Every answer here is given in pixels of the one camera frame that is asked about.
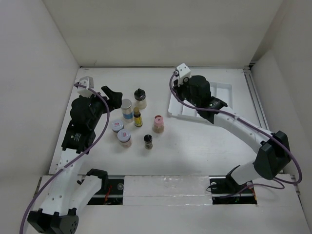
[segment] blue label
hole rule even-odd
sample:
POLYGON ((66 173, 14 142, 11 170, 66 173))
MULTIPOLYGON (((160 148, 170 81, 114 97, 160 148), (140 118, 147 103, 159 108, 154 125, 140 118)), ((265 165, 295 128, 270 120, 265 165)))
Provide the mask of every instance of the blue label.
POLYGON ((132 119, 132 118, 133 118, 133 112, 131 112, 130 114, 124 114, 124 113, 122 113, 122 115, 123 115, 123 117, 124 117, 125 119, 132 119))

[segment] yellow cap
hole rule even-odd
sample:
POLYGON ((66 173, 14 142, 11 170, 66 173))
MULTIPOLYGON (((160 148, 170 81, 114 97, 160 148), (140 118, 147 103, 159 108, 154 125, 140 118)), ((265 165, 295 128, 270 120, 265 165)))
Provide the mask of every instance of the yellow cap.
POLYGON ((140 110, 139 110, 137 107, 135 107, 135 108, 133 109, 133 111, 134 111, 135 114, 140 114, 140 110))

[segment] yellow label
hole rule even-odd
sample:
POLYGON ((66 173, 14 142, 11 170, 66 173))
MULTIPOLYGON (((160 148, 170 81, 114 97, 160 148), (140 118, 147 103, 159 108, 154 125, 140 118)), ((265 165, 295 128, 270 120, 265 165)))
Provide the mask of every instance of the yellow label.
POLYGON ((135 117, 135 126, 136 127, 141 127, 142 126, 142 116, 140 116, 139 118, 135 117))

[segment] silver lid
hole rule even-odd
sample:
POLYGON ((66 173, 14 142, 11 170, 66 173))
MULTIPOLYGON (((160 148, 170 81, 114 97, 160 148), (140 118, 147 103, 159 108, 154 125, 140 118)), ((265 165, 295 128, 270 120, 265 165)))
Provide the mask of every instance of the silver lid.
POLYGON ((117 137, 121 142, 127 142, 130 139, 130 132, 126 129, 122 129, 117 133, 117 137))
POLYGON ((129 99, 123 99, 121 101, 121 108, 127 110, 132 106, 132 102, 129 99))
POLYGON ((123 129, 123 122, 120 119, 116 119, 112 122, 112 130, 118 132, 123 129))

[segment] pink lid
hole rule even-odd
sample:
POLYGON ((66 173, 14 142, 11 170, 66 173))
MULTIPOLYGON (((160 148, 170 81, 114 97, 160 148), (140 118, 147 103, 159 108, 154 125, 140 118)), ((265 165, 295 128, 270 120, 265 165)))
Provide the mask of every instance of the pink lid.
POLYGON ((164 118, 162 116, 155 116, 154 125, 158 127, 164 125, 164 118))

